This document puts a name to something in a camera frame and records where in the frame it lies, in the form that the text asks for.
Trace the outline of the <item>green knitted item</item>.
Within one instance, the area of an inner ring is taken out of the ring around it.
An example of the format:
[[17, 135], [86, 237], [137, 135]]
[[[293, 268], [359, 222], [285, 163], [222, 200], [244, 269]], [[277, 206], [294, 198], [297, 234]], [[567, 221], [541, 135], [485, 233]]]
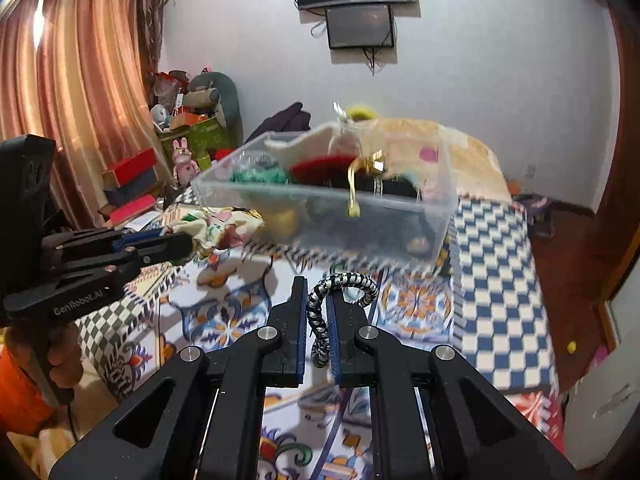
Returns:
[[242, 184], [288, 184], [290, 176], [278, 164], [271, 166], [246, 164], [233, 168], [230, 181]]

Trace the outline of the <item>red drawstring pouch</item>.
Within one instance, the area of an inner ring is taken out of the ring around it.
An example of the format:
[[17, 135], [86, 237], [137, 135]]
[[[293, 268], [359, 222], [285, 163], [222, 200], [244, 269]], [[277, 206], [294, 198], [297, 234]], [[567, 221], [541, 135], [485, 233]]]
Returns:
[[300, 185], [347, 188], [348, 168], [355, 159], [352, 155], [323, 155], [296, 162], [288, 174]]

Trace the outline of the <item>clear plastic storage box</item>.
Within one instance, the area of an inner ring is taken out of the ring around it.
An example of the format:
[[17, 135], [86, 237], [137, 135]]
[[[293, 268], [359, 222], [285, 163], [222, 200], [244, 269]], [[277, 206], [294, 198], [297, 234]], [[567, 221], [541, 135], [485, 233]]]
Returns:
[[[320, 254], [372, 260], [403, 269], [434, 268], [458, 206], [447, 144], [410, 133], [373, 131], [366, 124], [338, 126], [327, 155], [352, 155], [347, 188], [230, 181], [235, 166], [278, 164], [265, 151], [265, 135], [247, 142], [192, 183], [209, 207], [253, 209], [265, 226], [258, 240]], [[403, 176], [419, 198], [356, 191], [356, 177]]]

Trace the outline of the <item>floral scrunchie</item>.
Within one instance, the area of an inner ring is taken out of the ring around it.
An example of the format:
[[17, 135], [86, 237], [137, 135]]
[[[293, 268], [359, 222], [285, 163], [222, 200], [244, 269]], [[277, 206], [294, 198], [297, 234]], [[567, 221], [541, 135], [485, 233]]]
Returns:
[[189, 234], [194, 252], [200, 258], [208, 258], [217, 250], [246, 244], [265, 226], [265, 221], [253, 209], [177, 204], [162, 214], [162, 226], [165, 234]]

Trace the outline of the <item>red gift box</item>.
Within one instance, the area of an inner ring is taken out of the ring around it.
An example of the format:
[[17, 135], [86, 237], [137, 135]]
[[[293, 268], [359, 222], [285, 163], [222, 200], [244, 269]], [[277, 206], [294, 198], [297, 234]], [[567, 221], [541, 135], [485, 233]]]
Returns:
[[121, 188], [146, 170], [152, 169], [156, 162], [155, 151], [152, 148], [146, 148], [134, 156], [115, 162], [102, 174], [103, 186], [109, 190]]

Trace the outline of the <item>pink rabbit figurine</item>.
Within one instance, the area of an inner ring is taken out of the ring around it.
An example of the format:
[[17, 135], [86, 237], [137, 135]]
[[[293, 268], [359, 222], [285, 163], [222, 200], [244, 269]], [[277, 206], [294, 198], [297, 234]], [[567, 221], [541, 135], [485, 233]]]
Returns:
[[174, 180], [180, 188], [184, 188], [200, 173], [186, 138], [172, 141], [172, 159], [174, 160]]

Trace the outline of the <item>green storage box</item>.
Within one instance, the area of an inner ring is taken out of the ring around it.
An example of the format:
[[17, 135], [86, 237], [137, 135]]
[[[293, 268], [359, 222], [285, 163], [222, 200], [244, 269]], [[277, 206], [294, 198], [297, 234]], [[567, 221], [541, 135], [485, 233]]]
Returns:
[[174, 166], [172, 142], [175, 140], [186, 139], [193, 159], [198, 159], [205, 154], [213, 153], [213, 151], [233, 150], [238, 147], [236, 134], [219, 125], [216, 118], [209, 118], [206, 122], [198, 122], [189, 128], [181, 127], [175, 131], [163, 132], [158, 138], [169, 167]]

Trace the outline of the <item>patterned patchwork table cover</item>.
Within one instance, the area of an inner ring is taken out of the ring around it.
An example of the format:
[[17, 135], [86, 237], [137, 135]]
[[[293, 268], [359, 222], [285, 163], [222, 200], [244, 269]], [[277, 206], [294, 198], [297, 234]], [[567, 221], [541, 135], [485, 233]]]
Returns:
[[345, 302], [363, 308], [369, 324], [405, 346], [431, 351], [448, 344], [459, 352], [451, 338], [456, 310], [449, 276], [306, 263], [247, 248], [195, 258], [170, 270], [152, 301], [160, 365], [152, 365], [144, 344], [128, 342], [113, 365], [114, 383], [124, 402], [183, 348], [230, 347], [266, 324], [270, 310], [288, 301], [298, 276], [307, 282], [304, 376], [295, 388], [265, 392], [254, 479], [377, 479], [370, 393], [337, 385], [326, 300], [341, 292]]

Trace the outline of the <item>grey plush toy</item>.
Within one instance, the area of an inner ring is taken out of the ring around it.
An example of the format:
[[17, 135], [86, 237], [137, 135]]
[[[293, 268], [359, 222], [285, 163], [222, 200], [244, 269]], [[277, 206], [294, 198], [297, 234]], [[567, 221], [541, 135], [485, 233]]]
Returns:
[[214, 114], [226, 129], [233, 129], [240, 118], [238, 89], [221, 72], [203, 72], [192, 78], [182, 104], [200, 114]]

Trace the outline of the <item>dark purple clothing pile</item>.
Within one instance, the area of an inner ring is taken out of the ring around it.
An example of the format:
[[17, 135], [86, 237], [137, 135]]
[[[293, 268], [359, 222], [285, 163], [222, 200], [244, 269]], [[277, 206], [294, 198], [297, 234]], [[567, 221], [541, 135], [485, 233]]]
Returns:
[[310, 129], [311, 114], [303, 110], [301, 102], [295, 102], [266, 118], [245, 140], [253, 141], [266, 132], [301, 132]]

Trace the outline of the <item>black beaded pouch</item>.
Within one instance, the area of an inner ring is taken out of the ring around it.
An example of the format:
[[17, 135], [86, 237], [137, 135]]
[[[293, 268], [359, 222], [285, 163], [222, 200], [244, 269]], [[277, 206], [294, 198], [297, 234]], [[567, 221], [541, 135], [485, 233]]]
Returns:
[[419, 198], [418, 189], [403, 176], [356, 177], [355, 186], [357, 192], [367, 192], [376, 196], [397, 196], [408, 198], [408, 200]]

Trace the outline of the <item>yellow foam arch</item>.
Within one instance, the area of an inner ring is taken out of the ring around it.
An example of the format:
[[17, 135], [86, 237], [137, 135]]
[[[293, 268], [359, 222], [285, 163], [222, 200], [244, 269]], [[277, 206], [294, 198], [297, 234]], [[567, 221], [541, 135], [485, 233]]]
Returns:
[[371, 107], [357, 105], [346, 110], [347, 117], [353, 122], [367, 122], [378, 118], [378, 113]]

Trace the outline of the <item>brown wooden door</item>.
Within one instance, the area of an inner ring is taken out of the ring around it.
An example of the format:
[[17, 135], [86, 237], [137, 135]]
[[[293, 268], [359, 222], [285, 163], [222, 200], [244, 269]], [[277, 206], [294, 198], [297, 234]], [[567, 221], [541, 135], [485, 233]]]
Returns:
[[620, 66], [620, 106], [603, 197], [591, 217], [560, 211], [555, 236], [533, 244], [562, 391], [585, 375], [599, 347], [614, 344], [605, 296], [639, 252], [639, 0], [605, 1]]

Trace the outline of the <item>yellow fleece blanket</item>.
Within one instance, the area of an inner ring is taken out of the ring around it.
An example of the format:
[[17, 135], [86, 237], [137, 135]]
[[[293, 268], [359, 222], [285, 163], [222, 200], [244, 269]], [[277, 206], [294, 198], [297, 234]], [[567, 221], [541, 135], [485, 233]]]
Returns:
[[459, 195], [512, 202], [496, 154], [474, 136], [422, 119], [380, 117], [369, 120], [368, 126], [373, 131], [410, 133], [428, 140], [438, 136], [448, 145]]

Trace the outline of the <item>small black wall monitor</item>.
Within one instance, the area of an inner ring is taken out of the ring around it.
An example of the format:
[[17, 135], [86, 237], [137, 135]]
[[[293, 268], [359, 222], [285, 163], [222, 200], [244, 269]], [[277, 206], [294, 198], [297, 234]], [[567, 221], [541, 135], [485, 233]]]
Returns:
[[326, 9], [331, 50], [393, 49], [395, 26], [388, 4], [353, 4]]

